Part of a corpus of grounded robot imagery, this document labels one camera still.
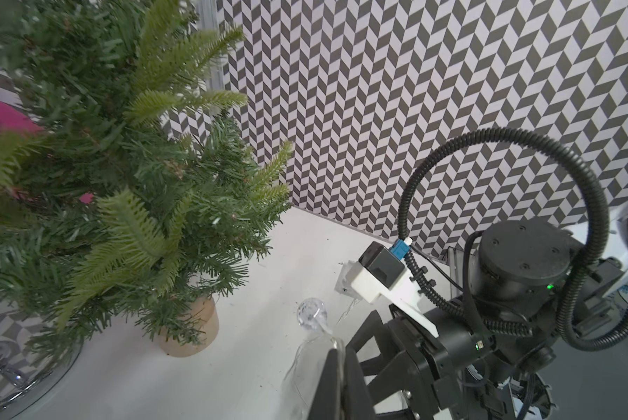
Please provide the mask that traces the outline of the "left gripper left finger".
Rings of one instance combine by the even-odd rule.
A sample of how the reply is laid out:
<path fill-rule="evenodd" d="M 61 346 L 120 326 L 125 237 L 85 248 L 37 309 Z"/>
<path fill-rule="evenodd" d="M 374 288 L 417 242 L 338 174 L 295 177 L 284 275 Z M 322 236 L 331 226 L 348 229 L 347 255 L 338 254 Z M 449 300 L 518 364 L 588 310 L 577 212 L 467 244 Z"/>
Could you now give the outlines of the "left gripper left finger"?
<path fill-rule="evenodd" d="M 344 361 L 339 350 L 327 353 L 323 371 L 314 394 L 308 420 L 340 420 L 343 418 Z"/>

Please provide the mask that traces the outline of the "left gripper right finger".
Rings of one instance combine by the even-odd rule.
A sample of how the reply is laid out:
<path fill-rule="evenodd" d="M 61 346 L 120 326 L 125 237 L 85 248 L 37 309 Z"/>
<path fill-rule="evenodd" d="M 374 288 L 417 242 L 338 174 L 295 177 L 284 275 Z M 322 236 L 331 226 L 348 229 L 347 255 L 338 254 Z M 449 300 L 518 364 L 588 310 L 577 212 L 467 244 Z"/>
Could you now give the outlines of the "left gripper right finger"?
<path fill-rule="evenodd" d="M 357 354 L 352 349 L 345 351 L 344 381 L 345 419 L 375 420 L 377 416 L 373 400 L 366 386 Z"/>

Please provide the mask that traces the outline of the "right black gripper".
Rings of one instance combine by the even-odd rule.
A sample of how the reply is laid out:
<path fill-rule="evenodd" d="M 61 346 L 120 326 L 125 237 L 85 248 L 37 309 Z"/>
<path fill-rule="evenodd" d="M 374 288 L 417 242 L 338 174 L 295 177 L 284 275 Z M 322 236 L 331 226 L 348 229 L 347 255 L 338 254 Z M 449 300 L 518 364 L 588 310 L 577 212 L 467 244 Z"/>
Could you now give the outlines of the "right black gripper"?
<path fill-rule="evenodd" d="M 487 362 L 491 345 L 453 322 L 438 339 L 403 313 L 390 308 L 386 324 L 372 311 L 347 348 L 358 353 L 371 340 L 379 356 L 359 362 L 364 377 L 375 376 L 367 388 L 375 404 L 396 392 L 403 409 L 383 419 L 496 419 L 498 398 Z"/>

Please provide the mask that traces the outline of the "thin wire fairy light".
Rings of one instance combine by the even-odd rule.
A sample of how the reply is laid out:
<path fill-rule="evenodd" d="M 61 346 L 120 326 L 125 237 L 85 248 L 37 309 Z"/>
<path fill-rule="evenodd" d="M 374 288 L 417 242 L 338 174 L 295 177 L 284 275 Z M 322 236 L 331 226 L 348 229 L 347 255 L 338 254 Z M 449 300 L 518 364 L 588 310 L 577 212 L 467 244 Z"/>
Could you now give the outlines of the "thin wire fairy light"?
<path fill-rule="evenodd" d="M 298 323 L 307 337 L 296 350 L 295 358 L 282 384 L 277 419 L 307 419 L 310 406 L 323 371 L 327 353 L 336 349 L 342 354 L 345 367 L 347 344 L 328 325 L 324 302 L 310 297 L 298 306 Z"/>

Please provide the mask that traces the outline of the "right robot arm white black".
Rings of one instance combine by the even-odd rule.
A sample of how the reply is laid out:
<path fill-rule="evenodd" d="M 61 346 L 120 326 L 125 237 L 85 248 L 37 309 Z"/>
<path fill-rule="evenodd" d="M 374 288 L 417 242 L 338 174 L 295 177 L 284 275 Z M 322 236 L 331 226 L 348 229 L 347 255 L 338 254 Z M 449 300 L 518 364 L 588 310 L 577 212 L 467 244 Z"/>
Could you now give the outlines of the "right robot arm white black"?
<path fill-rule="evenodd" d="M 409 211 L 417 187 L 443 159 L 473 145 L 507 143 L 553 159 L 574 180 L 588 220 L 559 229 L 539 219 L 506 220 L 464 244 L 459 295 L 445 299 L 417 264 Z M 415 169 L 401 196 L 398 238 L 372 243 L 348 272 L 361 299 L 388 299 L 392 318 L 371 313 L 348 344 L 351 376 L 339 412 L 389 419 L 549 418 L 553 400 L 539 371 L 553 345 L 583 352 L 628 338 L 628 204 L 610 208 L 579 154 L 524 129 L 488 128 L 440 146 Z"/>

